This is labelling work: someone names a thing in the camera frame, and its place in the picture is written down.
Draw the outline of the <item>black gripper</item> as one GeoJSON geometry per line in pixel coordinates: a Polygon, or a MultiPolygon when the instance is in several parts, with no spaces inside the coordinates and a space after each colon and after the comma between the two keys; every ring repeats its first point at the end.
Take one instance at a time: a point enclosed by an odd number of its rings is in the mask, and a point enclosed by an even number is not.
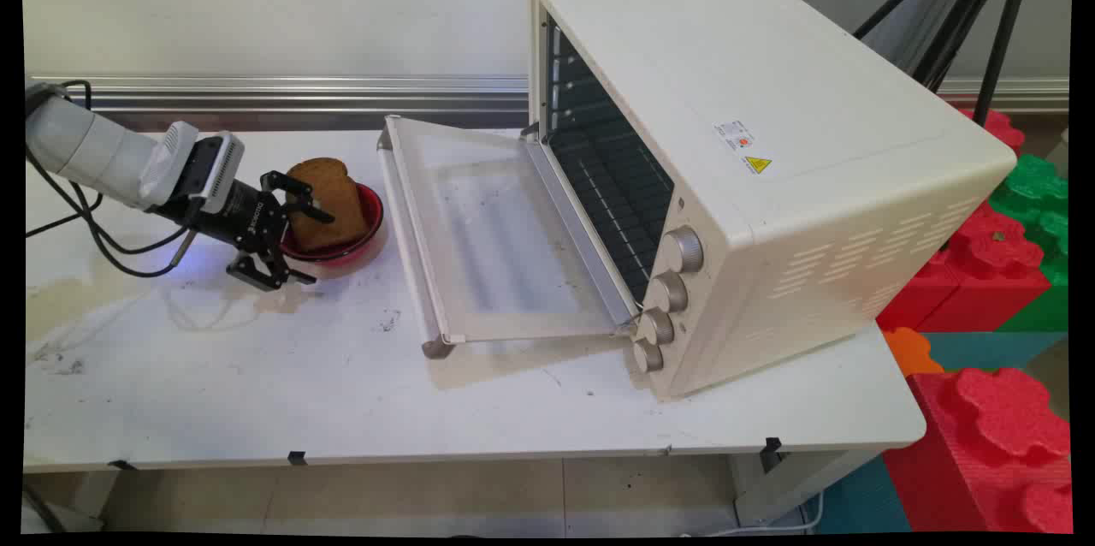
{"type": "Polygon", "coordinates": [[[201,200],[191,199],[184,205],[184,226],[239,249],[226,266],[226,274],[238,281],[265,292],[290,282],[316,284],[316,277],[290,268],[283,257],[288,214],[306,214],[323,225],[333,223],[335,217],[316,206],[312,186],[304,181],[270,171],[261,175],[260,183],[262,191],[234,181],[218,213],[203,211],[201,200]],[[278,190],[293,198],[281,204],[273,194],[278,190]]]}

